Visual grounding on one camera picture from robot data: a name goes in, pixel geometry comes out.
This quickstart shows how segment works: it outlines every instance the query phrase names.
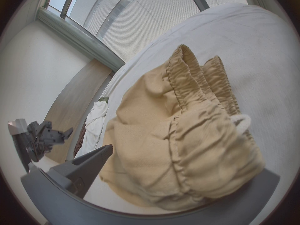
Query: wooden board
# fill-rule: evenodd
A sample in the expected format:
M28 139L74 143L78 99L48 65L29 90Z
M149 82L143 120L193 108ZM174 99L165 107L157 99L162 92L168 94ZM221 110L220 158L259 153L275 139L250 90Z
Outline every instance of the wooden board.
M52 104L45 120L51 121L55 130L66 131L73 127L75 132L83 113L111 71L93 59L65 86ZM55 162L64 163L73 134L64 144L55 145L46 156Z

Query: white bed sheet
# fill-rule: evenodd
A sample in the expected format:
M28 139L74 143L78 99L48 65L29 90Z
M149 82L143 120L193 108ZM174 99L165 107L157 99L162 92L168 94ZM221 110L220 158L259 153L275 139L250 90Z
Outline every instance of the white bed sheet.
M115 117L124 93L146 72L165 62L180 44L194 52L199 64L219 55L242 113L250 115L250 131L266 160L281 176L261 213L259 224L276 207L300 167L300 44L292 28L277 15L257 6L223 4L188 18L146 46L112 78L102 96L107 122ZM168 213L140 208L119 198L96 178L85 200L120 212Z

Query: brown cloth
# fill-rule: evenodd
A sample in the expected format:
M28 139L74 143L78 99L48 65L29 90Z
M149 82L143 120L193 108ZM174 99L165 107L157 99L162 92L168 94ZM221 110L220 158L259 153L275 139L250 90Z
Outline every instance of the brown cloth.
M240 114L221 59L200 67L180 45L161 66L144 74L123 96L103 144L113 155L100 178L140 206L182 210L233 193L264 166Z
M84 123L83 123L83 126L82 126L82 129L80 131L80 134L79 134L79 138L78 138L78 141L75 145L75 148L74 148L74 152L73 152L73 157L75 158L77 152L79 151L79 149L81 148L82 146L82 143L83 143L83 138L84 138L84 134L85 134L85 122L86 122L86 119L84 120Z

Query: mattress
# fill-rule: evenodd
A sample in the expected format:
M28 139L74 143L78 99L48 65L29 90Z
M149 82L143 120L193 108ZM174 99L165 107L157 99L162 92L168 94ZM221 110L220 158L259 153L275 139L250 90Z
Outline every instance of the mattress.
M97 147L102 146L107 122L115 117L124 93L143 74L165 62L180 44L190 47L201 65L220 56L241 112L251 117L250 132L266 168L280 175L273 196L251 223L259 224L282 200L300 167L300 44L285 21L261 7L219 5L148 44L114 75L102 94L110 99ZM98 177L84 199L119 212L169 213L127 203Z

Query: wooden panel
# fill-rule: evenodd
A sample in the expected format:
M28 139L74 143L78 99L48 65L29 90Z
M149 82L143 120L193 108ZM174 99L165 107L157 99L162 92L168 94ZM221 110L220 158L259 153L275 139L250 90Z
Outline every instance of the wooden panel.
M93 59L66 85L52 104L45 120L51 121L53 129L76 131L82 115L95 93L111 73L111 69ZM64 163L73 139L73 134L62 145L55 145L46 156L58 163Z

